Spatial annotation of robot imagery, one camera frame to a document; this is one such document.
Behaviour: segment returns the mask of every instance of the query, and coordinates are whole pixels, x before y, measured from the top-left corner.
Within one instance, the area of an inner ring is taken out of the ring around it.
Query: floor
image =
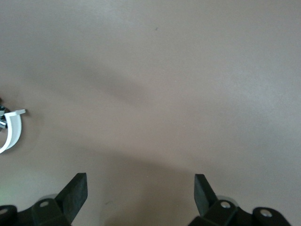
[[[186,226],[202,173],[299,225],[300,25],[298,0],[1,1],[0,97],[27,114],[0,205],[86,172],[73,226]]]

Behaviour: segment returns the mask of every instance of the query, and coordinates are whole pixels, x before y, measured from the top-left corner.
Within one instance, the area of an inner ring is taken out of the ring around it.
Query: black mechanical part
[[[78,173],[54,199],[19,213],[15,206],[0,206],[0,226],[70,226],[87,195],[87,175]]]
[[[258,207],[252,214],[227,200],[218,200],[206,177],[195,175],[194,199],[200,216],[189,226],[291,226],[278,211]]]

